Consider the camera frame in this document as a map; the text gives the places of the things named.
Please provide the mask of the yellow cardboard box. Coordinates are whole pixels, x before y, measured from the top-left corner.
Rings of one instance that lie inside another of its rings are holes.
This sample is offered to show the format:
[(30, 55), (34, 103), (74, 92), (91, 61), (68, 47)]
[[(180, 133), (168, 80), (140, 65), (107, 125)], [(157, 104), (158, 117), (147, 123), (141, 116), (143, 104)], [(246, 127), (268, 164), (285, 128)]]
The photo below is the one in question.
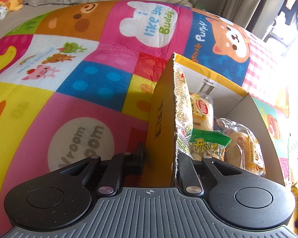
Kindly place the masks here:
[(158, 80), (151, 99), (141, 187), (174, 185), (176, 167), (176, 100), (174, 70), (182, 70), (190, 92), (210, 89), (214, 115), (248, 127), (259, 141), (265, 177), (281, 185), (287, 179), (288, 161), (268, 131), (268, 115), (281, 115), (275, 108), (252, 96), (215, 71), (174, 53)]

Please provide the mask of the clear sesame grain bag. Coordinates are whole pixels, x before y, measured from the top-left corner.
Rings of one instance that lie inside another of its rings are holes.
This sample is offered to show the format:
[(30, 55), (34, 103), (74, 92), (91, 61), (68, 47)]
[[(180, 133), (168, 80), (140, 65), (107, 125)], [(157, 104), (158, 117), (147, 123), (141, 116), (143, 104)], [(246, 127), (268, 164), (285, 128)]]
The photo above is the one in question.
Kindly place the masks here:
[(177, 150), (190, 156), (189, 140), (193, 131), (191, 97), (184, 72), (174, 69), (175, 126)]

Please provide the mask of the packaged bread bun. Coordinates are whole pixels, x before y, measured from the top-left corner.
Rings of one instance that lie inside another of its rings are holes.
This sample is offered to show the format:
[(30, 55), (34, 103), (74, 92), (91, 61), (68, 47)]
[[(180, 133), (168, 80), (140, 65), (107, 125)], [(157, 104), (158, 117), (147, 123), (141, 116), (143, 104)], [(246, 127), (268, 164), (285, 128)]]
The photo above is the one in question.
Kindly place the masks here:
[(262, 176), (265, 163), (259, 141), (246, 126), (227, 118), (216, 120), (220, 131), (231, 138), (225, 148), (224, 160), (236, 167)]

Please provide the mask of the green snack bag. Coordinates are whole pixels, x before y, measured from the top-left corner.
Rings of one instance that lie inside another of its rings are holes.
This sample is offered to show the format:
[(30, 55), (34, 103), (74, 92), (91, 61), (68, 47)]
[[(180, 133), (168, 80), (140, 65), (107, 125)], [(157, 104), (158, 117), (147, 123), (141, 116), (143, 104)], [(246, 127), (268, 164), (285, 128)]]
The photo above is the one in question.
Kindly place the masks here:
[(231, 142), (231, 138), (220, 131), (204, 131), (193, 129), (189, 146), (191, 156), (200, 161), (205, 156), (224, 160), (225, 148)]

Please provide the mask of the colourful cartoon play mat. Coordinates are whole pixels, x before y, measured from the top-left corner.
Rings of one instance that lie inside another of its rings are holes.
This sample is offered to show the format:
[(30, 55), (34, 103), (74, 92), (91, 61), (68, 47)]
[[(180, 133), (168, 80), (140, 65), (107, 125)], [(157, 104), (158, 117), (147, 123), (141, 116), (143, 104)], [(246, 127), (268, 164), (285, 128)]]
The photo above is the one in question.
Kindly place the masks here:
[(85, 157), (108, 160), (146, 144), (154, 88), (174, 53), (281, 113), (268, 115), (268, 131), (286, 149), (287, 94), (277, 90), (264, 42), (237, 24), (149, 1), (47, 12), (0, 39), (0, 236), (11, 228), (4, 210), (11, 188)]

